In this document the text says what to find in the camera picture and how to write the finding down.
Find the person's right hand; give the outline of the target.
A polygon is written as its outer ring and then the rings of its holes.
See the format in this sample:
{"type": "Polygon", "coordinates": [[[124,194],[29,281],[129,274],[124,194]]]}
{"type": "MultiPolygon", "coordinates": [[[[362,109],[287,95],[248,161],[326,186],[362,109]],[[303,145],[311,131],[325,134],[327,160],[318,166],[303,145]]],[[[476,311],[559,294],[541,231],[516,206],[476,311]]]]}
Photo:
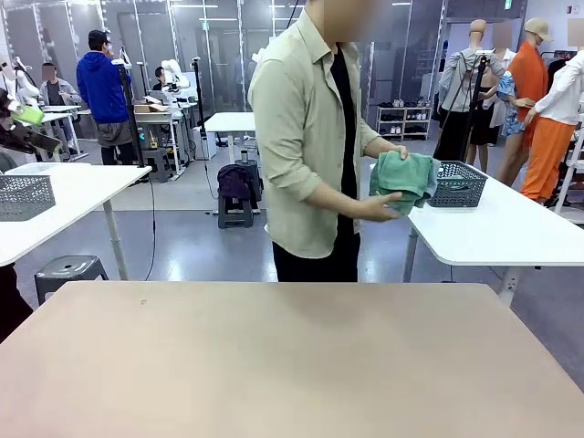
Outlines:
{"type": "Polygon", "coordinates": [[[359,202],[356,215],[360,220],[384,223],[390,220],[399,219],[402,214],[392,206],[400,201],[402,193],[391,193],[387,195],[375,195],[359,202]]]}

